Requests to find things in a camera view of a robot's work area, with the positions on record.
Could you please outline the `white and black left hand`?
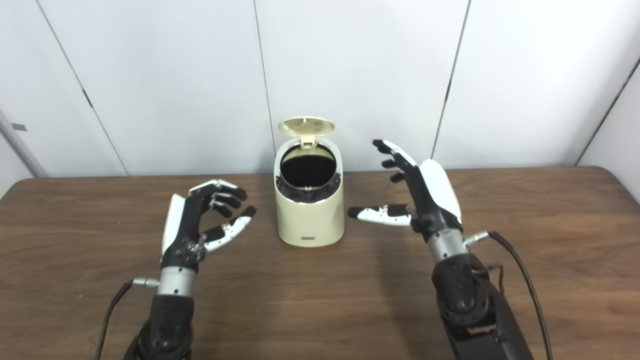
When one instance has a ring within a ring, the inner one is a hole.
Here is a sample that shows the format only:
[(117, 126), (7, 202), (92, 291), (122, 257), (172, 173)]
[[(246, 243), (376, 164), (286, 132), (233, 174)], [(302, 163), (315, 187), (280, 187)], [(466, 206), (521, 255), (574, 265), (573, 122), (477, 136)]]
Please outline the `white and black left hand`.
[[(230, 243), (251, 223), (258, 212), (254, 206), (233, 216), (233, 209), (240, 208), (247, 198), (242, 187), (221, 178), (192, 187), (187, 196), (173, 194), (162, 236), (160, 268), (198, 272), (206, 254)], [(222, 215), (227, 222), (201, 231), (201, 218), (210, 211)]]

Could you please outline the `white and black right hand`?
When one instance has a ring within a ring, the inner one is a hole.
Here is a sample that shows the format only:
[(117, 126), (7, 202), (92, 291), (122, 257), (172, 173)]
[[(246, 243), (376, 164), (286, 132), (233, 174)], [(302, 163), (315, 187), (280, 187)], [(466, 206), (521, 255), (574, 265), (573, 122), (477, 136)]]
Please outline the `white and black right hand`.
[(374, 139), (372, 145), (391, 158), (382, 162), (385, 169), (398, 168), (392, 183), (405, 182), (413, 205), (406, 203), (371, 207), (350, 207), (347, 216), (368, 223), (411, 227), (429, 240), (447, 230), (463, 232), (462, 212), (448, 174), (437, 161), (417, 162), (400, 146), (386, 139)]

